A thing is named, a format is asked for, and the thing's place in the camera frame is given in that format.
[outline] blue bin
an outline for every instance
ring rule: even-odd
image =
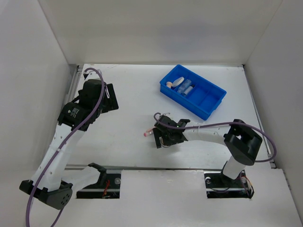
[[[180,77],[184,77],[184,81],[190,79],[192,84],[195,85],[186,97],[177,92],[181,84],[175,88],[166,86],[166,82],[174,82],[174,80]],[[160,91],[163,94],[175,100],[203,120],[209,118],[226,95],[225,90],[193,73],[182,65],[174,67],[172,71],[160,81],[160,85]]]

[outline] bolt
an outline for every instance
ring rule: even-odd
[[[121,179],[120,178],[116,178],[115,179],[115,184],[120,184],[121,183]]]
[[[210,184],[212,181],[211,181],[211,178],[208,176],[208,177],[206,177],[205,178],[205,182],[207,183],[207,184]]]

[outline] wall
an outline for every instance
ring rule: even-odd
[[[39,0],[69,63],[245,63],[281,0]]]
[[[52,139],[69,68],[38,1],[1,1],[0,31],[0,170],[33,169]]]
[[[285,0],[245,65],[265,130],[278,147],[276,163],[289,180],[303,219],[303,2]]]

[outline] red wire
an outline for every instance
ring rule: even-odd
[[[107,180],[107,181],[106,181],[106,187],[105,187],[105,189],[104,189],[104,191],[103,191],[103,195],[102,195],[102,197],[106,195],[106,191],[107,191],[107,189],[108,189],[109,185],[110,185],[110,181],[109,181],[109,180]]]

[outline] purple cable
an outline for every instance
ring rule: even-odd
[[[62,141],[62,143],[60,144],[60,146],[58,147],[58,149],[56,150],[56,152],[54,153],[54,155],[52,156],[52,158],[49,160],[49,162],[46,164],[45,168],[43,169],[43,171],[41,172],[40,176],[38,177],[33,189],[32,189],[32,192],[28,198],[28,202],[27,202],[27,210],[26,210],[26,216],[25,216],[25,223],[26,223],[26,227],[30,227],[30,223],[29,223],[29,214],[30,214],[30,207],[31,207],[31,203],[32,203],[32,200],[34,198],[34,194],[35,194],[35,191],[43,177],[43,175],[46,173],[48,167],[51,165],[51,163],[54,161],[54,159],[56,158],[56,156],[58,155],[59,153],[59,150],[62,149],[62,147],[64,146],[64,144],[67,142],[67,140],[82,126],[85,124],[85,122],[87,122],[91,117],[92,115],[95,113],[95,111],[98,109],[101,101],[102,101],[102,98],[103,98],[103,94],[104,94],[104,80],[102,78],[102,73],[100,73],[98,70],[94,69],[94,68],[87,68],[84,70],[84,72],[87,72],[88,70],[93,70],[95,71],[98,76],[100,77],[100,80],[101,80],[101,93],[100,93],[100,97],[94,107],[94,109],[91,111],[91,113],[73,130],[70,132],[70,134],[68,134],[68,136]],[[57,223],[60,215],[62,214],[62,210],[60,210],[58,216],[56,217],[55,221],[53,222],[53,224],[51,225],[51,227],[54,227],[54,225]]]
[[[155,113],[154,114],[153,117],[156,120],[156,122],[159,123],[160,125],[165,126],[166,128],[169,128],[169,129],[181,129],[181,130],[183,130],[183,129],[202,129],[202,128],[209,128],[209,127],[220,126],[220,125],[232,125],[232,124],[233,125],[246,126],[248,128],[251,128],[253,130],[256,130],[256,131],[260,132],[263,136],[265,136],[269,140],[269,142],[271,143],[271,145],[273,146],[273,149],[274,149],[274,153],[269,159],[256,160],[255,162],[269,162],[269,161],[273,160],[276,157],[276,145],[275,145],[274,141],[265,132],[261,131],[260,129],[258,129],[258,128],[252,126],[252,125],[245,124],[245,123],[240,123],[240,122],[222,122],[222,123],[215,123],[215,124],[206,124],[206,125],[201,125],[201,126],[174,127],[174,126],[170,126],[170,125],[167,125],[167,124],[164,124],[164,123],[160,122],[159,119],[156,117],[157,115],[161,115],[161,113]]]

